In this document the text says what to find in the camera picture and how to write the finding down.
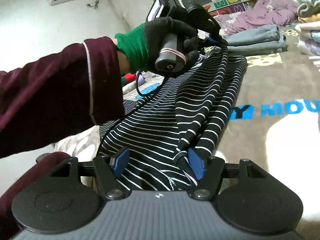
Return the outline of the left forearm maroon sleeve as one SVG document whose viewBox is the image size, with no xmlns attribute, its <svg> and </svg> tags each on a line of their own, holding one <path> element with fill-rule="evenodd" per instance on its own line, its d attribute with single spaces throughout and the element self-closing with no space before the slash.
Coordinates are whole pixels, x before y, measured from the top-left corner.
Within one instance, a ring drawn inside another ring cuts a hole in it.
<svg viewBox="0 0 320 240">
<path fill-rule="evenodd" d="M 1 157 L 42 148 L 124 115 L 117 49 L 108 37 L 1 72 Z"/>
</svg>

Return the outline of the left hand black green glove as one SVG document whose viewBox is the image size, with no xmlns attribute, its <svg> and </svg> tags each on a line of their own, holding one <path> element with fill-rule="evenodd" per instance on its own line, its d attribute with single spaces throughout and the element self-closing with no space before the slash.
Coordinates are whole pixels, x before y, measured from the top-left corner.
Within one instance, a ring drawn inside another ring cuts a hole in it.
<svg viewBox="0 0 320 240">
<path fill-rule="evenodd" d="M 168 34 L 175 34 L 182 41 L 186 67 L 194 66 L 199 58 L 197 29 L 182 21 L 161 17 L 143 23 L 128 33 L 115 35 L 114 44 L 124 54 L 119 60 L 121 74 L 136 73 L 139 70 L 158 74 L 155 62 Z"/>
</svg>

